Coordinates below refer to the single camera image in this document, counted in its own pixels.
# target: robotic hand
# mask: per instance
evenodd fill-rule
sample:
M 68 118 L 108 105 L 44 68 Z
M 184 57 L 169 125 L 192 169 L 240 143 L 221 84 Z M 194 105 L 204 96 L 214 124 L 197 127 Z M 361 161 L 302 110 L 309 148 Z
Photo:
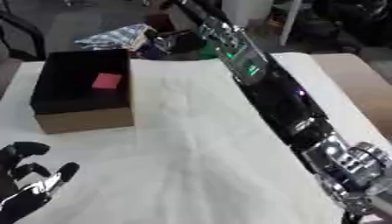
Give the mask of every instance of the robotic hand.
M 40 164 L 18 166 L 24 158 L 45 155 L 49 148 L 42 143 L 16 142 L 0 150 L 0 223 L 14 223 L 44 206 L 54 192 L 79 170 L 76 163 L 68 163 L 51 176 Z M 32 172 L 46 179 L 19 189 L 15 181 Z

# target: table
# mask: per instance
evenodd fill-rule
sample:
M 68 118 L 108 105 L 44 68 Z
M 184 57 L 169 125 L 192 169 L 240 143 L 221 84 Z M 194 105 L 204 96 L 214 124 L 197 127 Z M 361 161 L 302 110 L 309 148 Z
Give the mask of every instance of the table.
M 308 55 L 275 57 L 350 144 L 369 141 L 391 151 Z M 30 160 L 52 171 L 69 161 L 81 169 L 50 204 L 19 223 L 340 223 L 341 211 L 218 60 L 132 60 L 136 127 L 52 136 L 42 133 L 28 105 L 42 65 L 23 64 L 0 101 L 0 145 L 50 144 L 47 155 Z

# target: wrinkled fabric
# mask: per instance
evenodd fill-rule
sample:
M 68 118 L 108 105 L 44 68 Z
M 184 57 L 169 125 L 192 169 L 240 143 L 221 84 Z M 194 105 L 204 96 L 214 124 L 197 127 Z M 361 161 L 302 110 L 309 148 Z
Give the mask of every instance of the wrinkled fabric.
M 350 144 L 369 141 L 390 150 L 309 56 L 276 58 Z M 29 107 L 41 67 L 24 64 L 0 102 L 0 144 L 50 144 L 47 155 L 29 160 L 52 171 L 75 161 L 80 171 L 49 204 L 20 223 L 340 223 L 341 210 L 218 60 L 132 60 L 135 127 L 50 136 L 42 133 Z
M 136 51 L 147 41 L 144 33 L 148 29 L 151 28 L 147 24 L 133 24 L 76 40 L 75 44 L 93 50 L 129 49 Z

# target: floor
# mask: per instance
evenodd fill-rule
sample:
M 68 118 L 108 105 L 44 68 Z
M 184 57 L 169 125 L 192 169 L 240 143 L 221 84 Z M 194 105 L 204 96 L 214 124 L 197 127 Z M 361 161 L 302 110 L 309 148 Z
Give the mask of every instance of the floor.
M 144 15 L 157 8 L 143 6 L 142 0 L 86 0 L 85 4 L 67 7 L 62 0 L 10 0 L 16 15 L 35 24 L 45 34 L 48 52 L 80 49 L 74 44 L 76 39 L 142 23 Z M 17 48 L 32 50 L 30 40 L 20 31 L 8 27 L 6 33 Z
M 126 25 L 142 23 L 144 16 L 158 11 L 163 0 L 151 0 L 152 6 L 143 6 L 143 0 L 77 0 L 77 4 L 67 7 L 63 0 L 9 0 L 12 11 L 21 18 L 35 24 L 44 34 L 46 50 L 50 52 L 80 50 L 74 44 L 96 33 L 110 31 Z M 192 27 L 192 23 L 175 7 L 168 11 L 177 29 Z M 33 52 L 32 42 L 19 30 L 5 25 L 7 39 L 18 49 Z M 264 28 L 250 32 L 251 38 L 266 52 L 308 52 L 306 45 L 289 43 L 281 47 L 277 35 L 260 33 Z M 377 72 L 392 83 L 392 50 L 388 48 L 364 48 L 360 55 Z

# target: black box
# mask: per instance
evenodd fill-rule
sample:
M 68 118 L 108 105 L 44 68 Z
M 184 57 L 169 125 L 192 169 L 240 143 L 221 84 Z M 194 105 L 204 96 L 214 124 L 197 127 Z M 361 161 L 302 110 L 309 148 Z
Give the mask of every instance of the black box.
M 95 88 L 99 74 L 121 75 L 116 88 Z M 55 52 L 31 97 L 46 133 L 133 125 L 130 60 L 126 50 Z

